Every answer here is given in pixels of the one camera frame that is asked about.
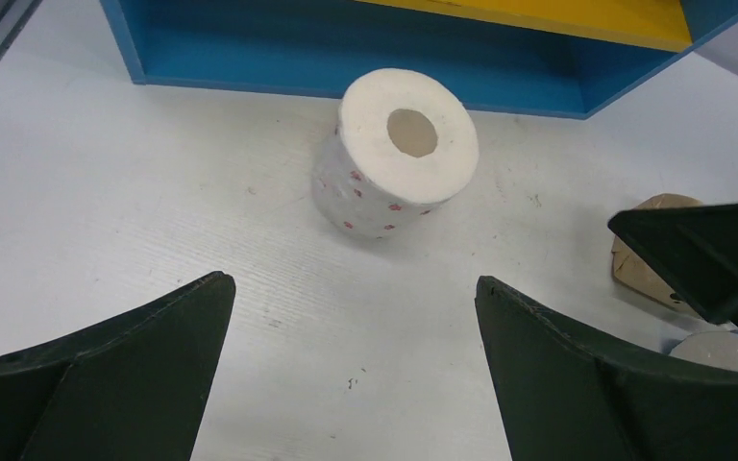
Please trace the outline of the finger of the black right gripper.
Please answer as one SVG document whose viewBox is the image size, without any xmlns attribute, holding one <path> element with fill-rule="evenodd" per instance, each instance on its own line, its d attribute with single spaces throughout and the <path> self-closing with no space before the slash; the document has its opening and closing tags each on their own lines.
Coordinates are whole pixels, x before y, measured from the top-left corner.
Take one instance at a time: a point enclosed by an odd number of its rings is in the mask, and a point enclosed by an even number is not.
<svg viewBox="0 0 738 461">
<path fill-rule="evenodd" d="M 624 210 L 607 226 L 706 322 L 738 328 L 738 204 Z"/>
</svg>

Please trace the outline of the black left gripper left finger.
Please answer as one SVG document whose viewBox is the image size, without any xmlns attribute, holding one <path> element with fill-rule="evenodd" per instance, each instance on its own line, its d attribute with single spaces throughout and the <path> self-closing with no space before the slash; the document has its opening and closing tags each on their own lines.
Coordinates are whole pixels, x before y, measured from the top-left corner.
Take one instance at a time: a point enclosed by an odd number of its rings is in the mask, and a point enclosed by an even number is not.
<svg viewBox="0 0 738 461">
<path fill-rule="evenodd" d="M 234 296 L 234 279 L 212 272 L 0 356 L 0 460 L 189 459 Z"/>
</svg>

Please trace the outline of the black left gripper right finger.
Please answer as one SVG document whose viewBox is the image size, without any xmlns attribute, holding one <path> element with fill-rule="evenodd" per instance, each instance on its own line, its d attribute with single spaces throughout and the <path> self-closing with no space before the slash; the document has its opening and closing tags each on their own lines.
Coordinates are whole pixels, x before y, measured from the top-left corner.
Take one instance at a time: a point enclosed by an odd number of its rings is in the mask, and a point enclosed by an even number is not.
<svg viewBox="0 0 738 461">
<path fill-rule="evenodd" d="M 738 372 L 636 346 L 490 276 L 480 335 L 515 460 L 738 460 Z"/>
</svg>

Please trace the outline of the white floral paper roll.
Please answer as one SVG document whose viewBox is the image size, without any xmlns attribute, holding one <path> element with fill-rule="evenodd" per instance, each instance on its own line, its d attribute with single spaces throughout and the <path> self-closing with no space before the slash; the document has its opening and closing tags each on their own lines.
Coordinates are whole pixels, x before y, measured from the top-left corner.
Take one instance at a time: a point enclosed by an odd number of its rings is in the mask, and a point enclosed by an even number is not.
<svg viewBox="0 0 738 461">
<path fill-rule="evenodd" d="M 382 68 L 345 91 L 312 169 L 312 198 L 340 230 L 387 238 L 457 195 L 479 157 L 474 122 L 448 88 Z"/>
</svg>

